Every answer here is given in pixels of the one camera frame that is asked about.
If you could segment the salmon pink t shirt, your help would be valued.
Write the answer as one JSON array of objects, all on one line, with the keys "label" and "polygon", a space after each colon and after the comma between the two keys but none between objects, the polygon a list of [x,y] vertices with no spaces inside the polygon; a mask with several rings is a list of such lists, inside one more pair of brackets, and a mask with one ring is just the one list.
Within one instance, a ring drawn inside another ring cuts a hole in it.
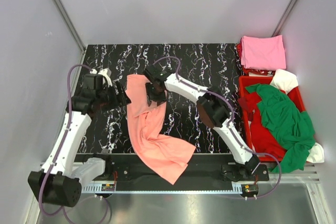
[{"label": "salmon pink t shirt", "polygon": [[140,74],[127,76],[126,94],[128,133],[132,148],[140,160],[170,184],[175,184],[188,166],[195,145],[161,134],[166,103],[148,105],[145,85],[149,80]]}]

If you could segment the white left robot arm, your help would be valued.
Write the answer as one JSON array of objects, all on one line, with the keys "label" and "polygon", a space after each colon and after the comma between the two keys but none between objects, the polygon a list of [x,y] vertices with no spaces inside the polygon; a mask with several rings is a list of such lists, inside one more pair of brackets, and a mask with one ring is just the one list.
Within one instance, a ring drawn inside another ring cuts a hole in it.
[{"label": "white left robot arm", "polygon": [[30,172],[28,184],[42,207],[52,204],[74,207],[82,189],[96,178],[109,179],[113,163],[109,154],[92,154],[79,167],[74,162],[79,145],[93,117],[131,103],[119,81],[113,82],[108,68],[90,69],[77,94],[68,91],[64,122],[56,143],[40,170]]}]

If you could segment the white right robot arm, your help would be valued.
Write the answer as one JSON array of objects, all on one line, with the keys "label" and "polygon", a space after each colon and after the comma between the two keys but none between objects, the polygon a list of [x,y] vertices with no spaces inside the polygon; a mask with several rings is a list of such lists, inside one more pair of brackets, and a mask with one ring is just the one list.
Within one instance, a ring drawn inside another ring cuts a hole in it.
[{"label": "white right robot arm", "polygon": [[177,93],[192,101],[202,123],[217,132],[229,148],[238,166],[239,176],[244,180],[256,176],[260,159],[234,127],[233,108],[218,90],[195,84],[177,73],[160,70],[154,65],[146,67],[143,74],[149,80],[145,85],[148,105],[153,102],[156,105],[165,103],[167,92]]}]

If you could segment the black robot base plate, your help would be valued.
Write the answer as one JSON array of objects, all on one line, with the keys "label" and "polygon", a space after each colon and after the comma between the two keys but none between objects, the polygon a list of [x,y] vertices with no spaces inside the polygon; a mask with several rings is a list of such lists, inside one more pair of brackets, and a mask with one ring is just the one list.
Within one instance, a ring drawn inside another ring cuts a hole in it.
[{"label": "black robot base plate", "polygon": [[242,184],[267,182],[266,165],[260,164],[252,176],[239,168],[230,154],[194,154],[175,184],[149,169],[135,154],[110,154],[112,171],[86,187],[97,193],[221,193],[239,194]]}]

